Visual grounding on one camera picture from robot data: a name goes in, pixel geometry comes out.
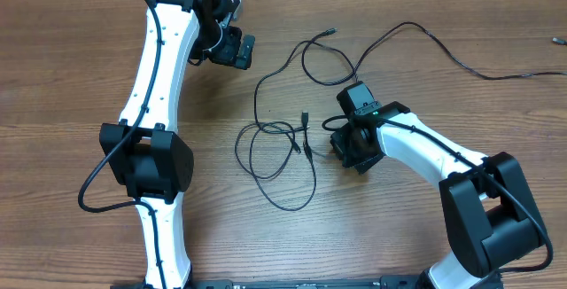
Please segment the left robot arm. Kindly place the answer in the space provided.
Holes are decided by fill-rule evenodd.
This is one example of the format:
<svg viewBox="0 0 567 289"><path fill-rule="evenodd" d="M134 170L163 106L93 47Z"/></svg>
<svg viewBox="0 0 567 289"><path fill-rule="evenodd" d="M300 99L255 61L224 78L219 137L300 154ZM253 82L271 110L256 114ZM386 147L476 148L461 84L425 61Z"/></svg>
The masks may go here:
<svg viewBox="0 0 567 289"><path fill-rule="evenodd" d="M117 123L104 123L100 165L125 186L143 228L147 271L142 288L188 288L191 262L183 235L183 197L193 174L192 150L178 135L187 66L205 61L246 70L255 39L232 26L241 0L144 0L144 48Z"/></svg>

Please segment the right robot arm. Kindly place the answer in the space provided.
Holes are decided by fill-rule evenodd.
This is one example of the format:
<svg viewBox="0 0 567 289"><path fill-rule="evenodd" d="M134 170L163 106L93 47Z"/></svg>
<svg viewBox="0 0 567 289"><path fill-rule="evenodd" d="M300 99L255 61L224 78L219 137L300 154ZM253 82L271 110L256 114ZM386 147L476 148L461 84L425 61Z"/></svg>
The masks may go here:
<svg viewBox="0 0 567 289"><path fill-rule="evenodd" d="M330 144L343 167L366 173L389 157L431 183L441 199L449 254L419 275L382 276L381 288L502 288L505 273L545 269L553 259L545 224L519 162L486 156L443 137L403 104L381 105L363 82L340 91L346 124ZM545 247L536 266L510 267Z"/></svg>

